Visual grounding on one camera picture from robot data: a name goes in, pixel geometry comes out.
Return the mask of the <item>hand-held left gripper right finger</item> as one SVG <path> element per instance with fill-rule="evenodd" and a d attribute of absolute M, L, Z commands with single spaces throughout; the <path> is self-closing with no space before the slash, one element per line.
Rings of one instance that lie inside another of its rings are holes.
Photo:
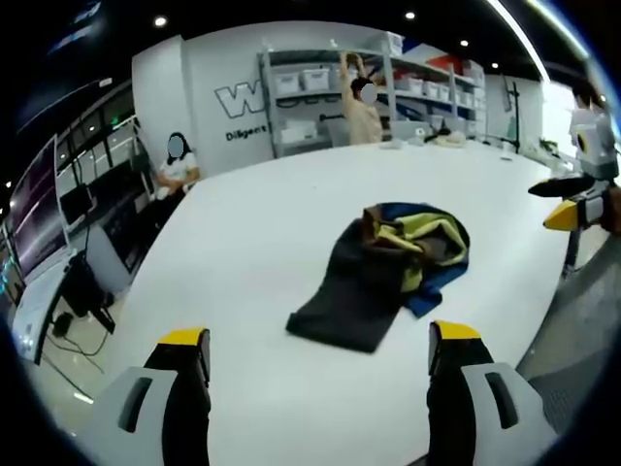
<path fill-rule="evenodd" d="M 534 465 L 557 439 L 535 389 L 468 325 L 429 328 L 428 465 Z"/>

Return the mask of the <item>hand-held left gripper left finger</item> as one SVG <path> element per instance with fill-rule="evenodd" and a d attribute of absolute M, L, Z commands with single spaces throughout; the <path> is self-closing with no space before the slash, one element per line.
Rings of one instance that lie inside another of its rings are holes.
<path fill-rule="evenodd" d="M 208 465 L 210 331 L 175 330 L 95 399 L 81 448 L 96 465 Z"/>

